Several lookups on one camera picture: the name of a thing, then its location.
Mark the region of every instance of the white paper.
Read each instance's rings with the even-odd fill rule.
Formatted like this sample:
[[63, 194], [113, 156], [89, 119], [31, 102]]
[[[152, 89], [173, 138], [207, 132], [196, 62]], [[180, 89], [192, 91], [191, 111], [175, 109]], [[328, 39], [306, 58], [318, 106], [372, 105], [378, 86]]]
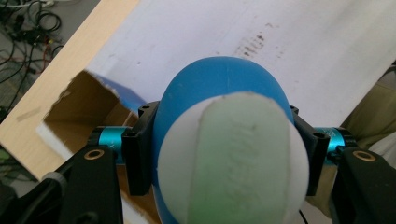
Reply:
[[393, 0], [142, 0], [88, 69], [147, 102], [209, 56], [249, 59], [312, 126], [339, 126], [396, 59]]

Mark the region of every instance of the wire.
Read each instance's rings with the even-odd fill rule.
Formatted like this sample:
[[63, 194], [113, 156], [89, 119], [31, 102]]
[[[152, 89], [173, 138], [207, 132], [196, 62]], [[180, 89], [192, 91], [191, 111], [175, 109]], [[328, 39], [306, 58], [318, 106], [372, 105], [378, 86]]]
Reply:
[[[35, 3], [41, 3], [41, 1], [34, 1], [34, 2], [31, 2], [31, 3], [29, 4], [29, 6], [27, 7], [27, 9], [26, 9], [26, 13], [27, 13], [27, 17], [28, 17], [29, 21], [30, 21], [34, 26], [37, 26], [35, 20], [32, 18], [32, 12], [31, 12], [31, 10], [32, 10], [32, 5], [34, 5]], [[41, 10], [42, 10], [42, 4], [38, 4], [38, 12], [37, 12], [37, 13], [39, 13]]]
[[[50, 27], [50, 28], [44, 28], [43, 25], [42, 25], [43, 19], [44, 18], [47, 19], [47, 17], [55, 19], [55, 24], [52, 27]], [[38, 12], [36, 14], [35, 22], [36, 22], [36, 26], [37, 27], [39, 27], [41, 30], [47, 31], [47, 32], [56, 31], [62, 25], [62, 20], [61, 20], [61, 18], [58, 15], [56, 15], [55, 13], [49, 12], [49, 11], [45, 11], [45, 10], [42, 10], [42, 11], [40, 11], [40, 12]]]
[[47, 60], [47, 57], [46, 57], [47, 54], [50, 54], [50, 45], [49, 44], [46, 44], [46, 48], [43, 51], [43, 59], [42, 59], [43, 67], [42, 67], [40, 73], [43, 73], [44, 70], [46, 69], [47, 63], [51, 62], [51, 60]]
[[[21, 67], [20, 68], [18, 68], [18, 70], [16, 71], [16, 72], [14, 72], [12, 75], [10, 75], [9, 77], [6, 77], [6, 78], [4, 78], [3, 80], [1, 80], [0, 81], [0, 84], [2, 84], [3, 82], [6, 82], [7, 80], [9, 80], [10, 78], [12, 78], [12, 77], [15, 77], [21, 70], [22, 70], [22, 68], [24, 67], [24, 62], [22, 63], [22, 65], [21, 65]], [[5, 69], [2, 69], [2, 70], [0, 70], [0, 72], [3, 72], [3, 71], [5, 71], [5, 70], [10, 70], [11, 68], [5, 68]]]
[[9, 3], [8, 3], [8, 2], [9, 2], [9, 1], [6, 0], [5, 5], [4, 5], [4, 4], [1, 4], [1, 5], [0, 5], [0, 6], [1, 6], [0, 12], [1, 12], [1, 13], [4, 13], [3, 11], [5, 11], [5, 13], [8, 13], [8, 17], [5, 19], [5, 21], [8, 21], [8, 19], [12, 16], [13, 13], [15, 13], [15, 12], [17, 12], [17, 11], [19, 11], [19, 10], [22, 9], [22, 7], [14, 7], [14, 8], [12, 8], [12, 7], [7, 7], [7, 6], [9, 6]]
[[0, 65], [3, 65], [3, 64], [5, 64], [5, 63], [7, 63], [7, 62], [9, 62], [10, 60], [11, 60], [11, 58], [14, 56], [14, 52], [15, 52], [15, 42], [14, 41], [12, 41], [12, 50], [11, 50], [11, 53], [9, 53], [9, 56], [8, 56], [8, 58], [7, 59], [5, 59], [3, 62], [0, 62]]
[[41, 4], [45, 4], [45, 3], [47, 3], [48, 1], [34, 1], [34, 2], [32, 2], [32, 3], [29, 3], [29, 4], [21, 4], [21, 5], [9, 5], [9, 4], [0, 4], [0, 7], [7, 7], [7, 8], [21, 8], [21, 7], [29, 7], [30, 5], [32, 5], [33, 3], [37, 3], [37, 2], [39, 2], [39, 3], [41, 3]]
[[58, 54], [58, 53], [56, 52], [56, 50], [58, 50], [58, 49], [60, 49], [60, 48], [63, 48], [63, 47], [64, 47], [64, 45], [60, 45], [60, 46], [56, 47], [55, 49], [53, 49], [53, 50], [52, 50], [52, 53], [50, 54], [51, 59], [54, 59], [55, 56]]
[[308, 224], [308, 221], [306, 220], [306, 218], [305, 218], [303, 212], [302, 212], [301, 210], [298, 210], [298, 212], [300, 213], [300, 216], [303, 218], [304, 223], [305, 223], [305, 224]]
[[9, 107], [8, 107], [8, 109], [7, 109], [7, 111], [6, 111], [6, 114], [9, 113], [9, 111], [10, 111], [12, 105], [14, 104], [15, 100], [16, 100], [17, 97], [18, 97], [18, 93], [20, 92], [20, 90], [21, 90], [21, 88], [22, 88], [22, 86], [23, 86], [24, 80], [27, 78], [27, 75], [29, 74], [29, 68], [30, 68], [30, 64], [31, 64], [31, 62], [32, 62], [32, 56], [33, 56], [33, 50], [34, 50], [34, 49], [35, 49], [35, 46], [32, 46], [32, 48], [31, 48], [31, 50], [30, 50], [30, 54], [29, 54], [29, 61], [28, 61], [28, 64], [27, 64], [26, 72], [25, 72], [24, 75], [23, 75], [21, 84], [20, 84], [20, 86], [18, 87], [17, 92], [15, 93], [14, 98], [12, 99], [11, 103], [9, 104]]
[[[25, 59], [23, 60], [25, 63], [27, 63], [26, 62], [26, 57], [27, 57], [27, 44], [26, 44], [26, 41], [24, 41], [23, 42], [23, 48], [24, 49], [21, 49], [21, 47], [20, 46], [18, 46], [18, 45], [16, 45], [16, 47], [17, 47], [17, 49], [21, 52], [21, 54], [23, 54], [23, 56], [25, 57]], [[36, 62], [38, 62], [38, 61], [41, 61], [41, 59], [40, 60], [32, 60], [32, 63], [37, 67], [37, 68], [40, 68], [41, 69], [41, 67], [36, 63]]]

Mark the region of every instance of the black cable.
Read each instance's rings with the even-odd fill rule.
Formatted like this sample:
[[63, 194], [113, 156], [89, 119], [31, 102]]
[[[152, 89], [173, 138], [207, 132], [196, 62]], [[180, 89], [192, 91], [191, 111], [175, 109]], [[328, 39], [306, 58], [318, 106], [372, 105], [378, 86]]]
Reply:
[[[54, 18], [55, 24], [50, 28], [44, 28], [42, 21], [43, 21], [43, 19], [49, 20], [48, 18]], [[41, 30], [46, 31], [46, 32], [56, 31], [62, 25], [62, 20], [58, 15], [56, 15], [55, 13], [52, 13], [50, 11], [46, 11], [46, 10], [39, 11], [36, 14], [35, 22], [36, 22], [37, 27], [39, 27]]]
[[27, 9], [26, 9], [27, 18], [29, 19], [29, 21], [30, 21], [34, 26], [37, 26], [37, 23], [36, 23], [36, 19], [32, 18], [32, 12], [31, 12], [32, 5], [38, 3], [38, 12], [40, 12], [40, 11], [42, 10], [41, 2], [42, 2], [42, 1], [33, 1], [33, 2], [31, 2], [31, 3], [29, 4], [29, 6], [28, 6]]
[[12, 105], [14, 104], [15, 100], [18, 98], [18, 93], [20, 92], [21, 87], [23, 86], [23, 82], [24, 82], [24, 80], [27, 78], [27, 75], [29, 74], [29, 69], [30, 69], [30, 64], [31, 64], [31, 62], [32, 62], [31, 60], [32, 60], [33, 50], [34, 50], [34, 49], [35, 49], [35, 46], [32, 46], [32, 48], [31, 48], [31, 50], [30, 50], [30, 54], [29, 54], [28, 64], [27, 64], [27, 66], [26, 66], [26, 72], [25, 72], [24, 75], [23, 75], [21, 84], [20, 84], [20, 86], [18, 87], [17, 92], [15, 93], [15, 96], [14, 96], [14, 98], [13, 98], [12, 101], [11, 101], [11, 104], [9, 104], [9, 107], [8, 107], [8, 109], [7, 109], [7, 111], [6, 111], [7, 114], [9, 113], [9, 111], [10, 111]]
[[[6, 78], [4, 78], [3, 80], [1, 80], [1, 81], [0, 81], [0, 84], [2, 84], [3, 82], [6, 82], [7, 80], [9, 80], [9, 79], [12, 78], [12, 77], [15, 77], [15, 76], [22, 70], [22, 68], [24, 67], [24, 64], [25, 64], [25, 62], [22, 63], [21, 67], [18, 68], [18, 70], [17, 70], [16, 72], [14, 72], [13, 74], [11, 74], [9, 77], [6, 77]], [[11, 68], [2, 69], [2, 70], [0, 70], [0, 73], [3, 72], [3, 71], [5, 71], [5, 70], [8, 70], [8, 69], [11, 69]]]
[[5, 63], [9, 62], [12, 59], [12, 57], [14, 56], [14, 52], [15, 52], [15, 42], [12, 41], [12, 50], [11, 50], [11, 52], [9, 53], [9, 56], [8, 56], [7, 59], [5, 59], [3, 62], [0, 62], [0, 65], [3, 65]]
[[[27, 57], [27, 44], [26, 44], [26, 42], [24, 41], [23, 42], [23, 48], [24, 49], [21, 49], [21, 47], [19, 46], [19, 45], [16, 45], [16, 48], [21, 52], [21, 54], [26, 58]], [[32, 60], [32, 63], [37, 67], [37, 68], [40, 68], [41, 69], [41, 67], [39, 66], [39, 65], [37, 65], [36, 64], [36, 62], [38, 62], [38, 61], [42, 61], [42, 59], [41, 60]]]
[[51, 59], [54, 59], [55, 56], [58, 54], [56, 51], [57, 51], [58, 49], [60, 49], [60, 48], [63, 48], [63, 47], [64, 47], [64, 45], [60, 45], [60, 46], [56, 47], [55, 49], [53, 49], [53, 50], [52, 50], [52, 53], [50, 54]]
[[6, 2], [3, 4], [3, 6], [0, 8], [0, 12], [3, 13], [3, 10], [7, 9], [7, 5], [8, 5], [8, 0], [6, 0]]
[[305, 218], [303, 212], [302, 212], [301, 210], [298, 210], [298, 212], [300, 213], [300, 216], [303, 218], [304, 223], [305, 223], [305, 224], [308, 224], [308, 221], [306, 220], [306, 218]]

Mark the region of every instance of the cardboard box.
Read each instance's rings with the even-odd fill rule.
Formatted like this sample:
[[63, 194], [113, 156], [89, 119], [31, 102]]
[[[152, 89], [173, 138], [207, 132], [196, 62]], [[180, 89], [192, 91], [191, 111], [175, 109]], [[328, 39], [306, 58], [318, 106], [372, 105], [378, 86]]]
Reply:
[[[136, 121], [136, 113], [121, 103], [112, 87], [82, 71], [60, 95], [37, 132], [67, 160], [86, 145], [95, 127], [133, 126]], [[143, 197], [130, 196], [123, 166], [118, 166], [118, 175], [123, 199], [149, 223], [160, 223], [152, 192]]]

